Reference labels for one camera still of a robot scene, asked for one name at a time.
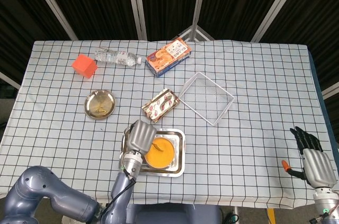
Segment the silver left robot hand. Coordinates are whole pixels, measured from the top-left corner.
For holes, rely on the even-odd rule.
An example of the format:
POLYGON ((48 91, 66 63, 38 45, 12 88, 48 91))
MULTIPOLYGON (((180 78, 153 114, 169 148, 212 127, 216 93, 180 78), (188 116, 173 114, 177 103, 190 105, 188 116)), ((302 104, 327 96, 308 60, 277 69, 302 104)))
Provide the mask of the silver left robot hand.
POLYGON ((152 125, 137 120, 131 126, 127 140, 127 149, 146 155, 151 148, 156 133, 157 129, 152 125))

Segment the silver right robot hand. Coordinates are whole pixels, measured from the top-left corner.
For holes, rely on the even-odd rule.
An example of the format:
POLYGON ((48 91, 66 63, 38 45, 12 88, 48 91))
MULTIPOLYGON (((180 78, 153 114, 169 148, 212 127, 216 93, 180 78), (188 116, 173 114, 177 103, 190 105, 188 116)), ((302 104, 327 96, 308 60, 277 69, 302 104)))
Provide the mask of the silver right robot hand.
POLYGON ((293 170, 286 161, 282 161, 284 171, 289 175, 306 181, 312 188, 333 188, 337 180, 328 155, 323 151, 320 141, 314 135, 299 127, 291 128, 302 159, 302 171, 293 170))

